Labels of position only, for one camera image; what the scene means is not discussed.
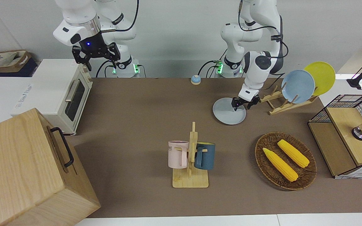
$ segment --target woven tray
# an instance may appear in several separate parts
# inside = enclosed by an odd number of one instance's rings
[[[305,168],[298,166],[290,157],[279,148],[277,142],[281,139],[293,145],[309,160],[309,165]],[[299,178],[294,182],[289,182],[267,159],[263,148],[267,148],[280,156],[294,171]],[[255,158],[260,170],[272,183],[287,190],[299,190],[308,187],[316,177],[316,162],[311,151],[297,138],[281,132],[271,132],[263,135],[255,146]]]

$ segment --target yellow corn cob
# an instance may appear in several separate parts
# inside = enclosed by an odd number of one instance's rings
[[[296,181],[299,175],[286,163],[281,159],[276,153],[273,151],[263,148],[263,152],[265,153],[267,159],[276,167],[276,169],[283,174],[288,181],[293,182]]]
[[[309,164],[309,160],[293,145],[285,140],[280,140],[277,145],[286,153],[298,166],[305,168]]]

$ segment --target mug rack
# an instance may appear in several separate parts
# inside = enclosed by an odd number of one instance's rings
[[[192,131],[189,133],[188,164],[184,169],[173,169],[173,187],[175,188],[207,188],[209,179],[207,170],[194,167],[198,132],[195,131],[195,122],[192,122]]]

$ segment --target oven handle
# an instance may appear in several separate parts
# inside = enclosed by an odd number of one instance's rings
[[[70,165],[72,165],[74,163],[74,156],[72,155],[71,149],[69,148],[68,143],[66,142],[65,137],[63,136],[63,132],[59,127],[54,127],[52,129],[50,129],[50,131],[53,133],[55,131],[59,131],[59,134],[61,135],[63,144],[65,145],[66,150],[68,151],[68,156],[69,156],[69,162],[65,163],[63,166],[65,167],[69,167]]]
[[[68,95],[65,97],[65,102],[72,102],[76,93],[76,90],[78,89],[80,80],[74,80],[72,82],[71,88],[69,89]]]

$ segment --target wooden crate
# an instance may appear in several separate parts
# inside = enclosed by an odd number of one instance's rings
[[[362,123],[356,108],[327,107],[331,122],[308,125],[333,176],[346,175],[362,168],[362,141],[351,130]]]
[[[32,109],[0,123],[0,225],[73,226],[100,204],[72,145]]]

